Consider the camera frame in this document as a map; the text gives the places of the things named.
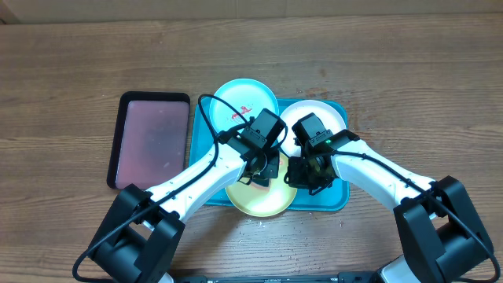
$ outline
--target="wooden surface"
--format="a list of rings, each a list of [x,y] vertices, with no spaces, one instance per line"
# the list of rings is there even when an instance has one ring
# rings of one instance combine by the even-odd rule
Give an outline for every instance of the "wooden surface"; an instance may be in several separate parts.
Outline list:
[[[121,94],[195,101],[240,77],[278,97],[337,101],[377,152],[459,178],[503,262],[501,14],[2,26],[0,39],[1,282],[72,281],[116,196],[105,176]],[[334,213],[203,207],[173,270],[328,274],[401,253],[392,214],[352,186]],[[103,276],[91,261],[81,272]]]

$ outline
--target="plate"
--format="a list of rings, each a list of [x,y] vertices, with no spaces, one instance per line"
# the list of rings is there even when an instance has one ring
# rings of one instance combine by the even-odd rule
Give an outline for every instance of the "plate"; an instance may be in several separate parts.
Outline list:
[[[287,156],[300,157],[300,146],[295,144],[296,135],[293,133],[292,126],[306,115],[314,113],[323,123],[326,129],[331,130],[333,134],[346,129],[346,123],[343,117],[332,106],[314,100],[305,100],[296,102],[288,106],[282,113],[281,118],[288,127],[288,133],[285,142],[281,145],[281,150]],[[283,139],[285,130],[283,130],[278,140]]]
[[[256,118],[264,108],[279,116],[280,110],[273,91],[254,79],[227,82],[215,92],[215,96],[228,102],[247,120],[252,116]],[[238,114],[216,99],[210,103],[210,120],[217,133],[243,123]]]
[[[288,158],[280,153],[278,176],[270,180],[268,187],[259,186],[254,182],[249,186],[238,182],[226,187],[227,196],[237,209],[248,215],[257,217],[276,215],[285,210],[297,194],[296,188],[291,188],[283,182],[287,168]]]

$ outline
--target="light blue plate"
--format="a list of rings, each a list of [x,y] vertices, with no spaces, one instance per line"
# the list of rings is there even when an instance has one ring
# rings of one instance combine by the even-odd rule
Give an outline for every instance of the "light blue plate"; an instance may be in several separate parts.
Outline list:
[[[279,115],[279,106],[273,91],[254,79],[231,80],[221,86],[215,96],[232,105],[245,119],[259,116],[264,108]],[[243,123],[232,109],[216,99],[210,102],[210,121],[217,133]]]
[[[297,101],[300,101],[300,99],[277,99],[279,114]],[[337,110],[347,125],[347,114],[341,105],[333,101],[323,102]],[[204,99],[202,101],[202,105],[203,110],[208,112],[210,108],[209,99]],[[213,145],[213,138],[211,137],[210,131],[208,130],[198,107],[199,106],[196,107],[196,114],[194,116],[189,165],[196,163]],[[335,180],[331,188],[325,189],[313,197],[309,195],[309,191],[307,189],[298,189],[296,198],[293,200],[292,204],[290,204],[288,209],[298,211],[338,211],[349,201],[349,192],[349,182],[344,182],[341,179]],[[224,189],[220,190],[211,197],[206,204],[233,206]]]

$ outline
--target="pink object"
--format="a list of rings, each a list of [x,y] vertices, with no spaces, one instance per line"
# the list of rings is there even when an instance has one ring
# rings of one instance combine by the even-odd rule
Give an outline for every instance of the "pink object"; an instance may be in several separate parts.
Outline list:
[[[182,172],[188,120],[188,103],[131,101],[124,122],[117,188],[135,184],[148,189]]]

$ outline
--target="wood grain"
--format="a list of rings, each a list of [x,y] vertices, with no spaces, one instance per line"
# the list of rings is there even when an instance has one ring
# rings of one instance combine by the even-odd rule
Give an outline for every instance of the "wood grain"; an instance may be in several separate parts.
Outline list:
[[[377,152],[459,178],[503,262],[502,14],[7,25],[0,39],[1,282],[72,281],[116,195],[105,176],[120,95],[195,101],[240,77],[278,97],[337,101]],[[327,274],[375,270],[401,253],[392,214],[352,186],[332,213],[256,219],[203,207],[172,269]],[[81,270],[104,276],[91,261]]]

